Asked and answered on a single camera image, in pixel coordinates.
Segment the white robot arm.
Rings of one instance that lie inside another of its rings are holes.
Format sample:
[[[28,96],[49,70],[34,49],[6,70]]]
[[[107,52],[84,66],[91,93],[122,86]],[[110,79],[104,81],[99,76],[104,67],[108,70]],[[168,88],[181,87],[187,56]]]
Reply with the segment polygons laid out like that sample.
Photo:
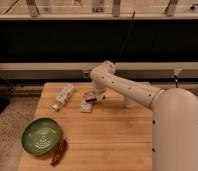
[[[198,171],[198,98],[188,90],[163,90],[115,75],[105,61],[90,72],[94,90],[110,88],[153,112],[152,171]]]

